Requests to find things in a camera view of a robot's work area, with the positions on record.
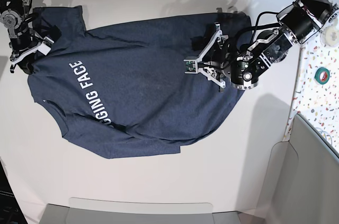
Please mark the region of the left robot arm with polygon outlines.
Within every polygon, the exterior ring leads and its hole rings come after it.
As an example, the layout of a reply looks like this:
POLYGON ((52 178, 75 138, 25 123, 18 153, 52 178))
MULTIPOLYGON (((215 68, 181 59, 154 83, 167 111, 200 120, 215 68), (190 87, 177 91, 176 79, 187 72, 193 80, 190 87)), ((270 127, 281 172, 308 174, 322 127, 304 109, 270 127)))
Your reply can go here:
POLYGON ((276 14, 276 23, 256 24, 233 37, 215 22, 215 31, 200 54, 184 60, 185 73, 202 74, 220 89, 226 87, 227 78, 236 89, 255 88, 259 77, 290 48, 304 45, 333 23, 337 11, 328 0, 295 0, 276 14))

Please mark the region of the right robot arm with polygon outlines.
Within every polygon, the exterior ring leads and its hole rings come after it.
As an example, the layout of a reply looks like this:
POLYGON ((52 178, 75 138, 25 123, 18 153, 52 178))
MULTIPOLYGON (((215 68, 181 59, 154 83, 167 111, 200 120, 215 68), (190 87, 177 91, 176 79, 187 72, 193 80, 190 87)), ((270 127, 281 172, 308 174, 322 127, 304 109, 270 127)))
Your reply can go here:
POLYGON ((32 0, 1 0, 1 24, 7 28, 12 49, 11 73, 19 67, 24 73, 32 74, 36 53, 47 55, 61 37, 61 31, 55 25, 47 24, 38 31, 30 27, 30 23, 40 16, 30 12, 31 8, 32 0))

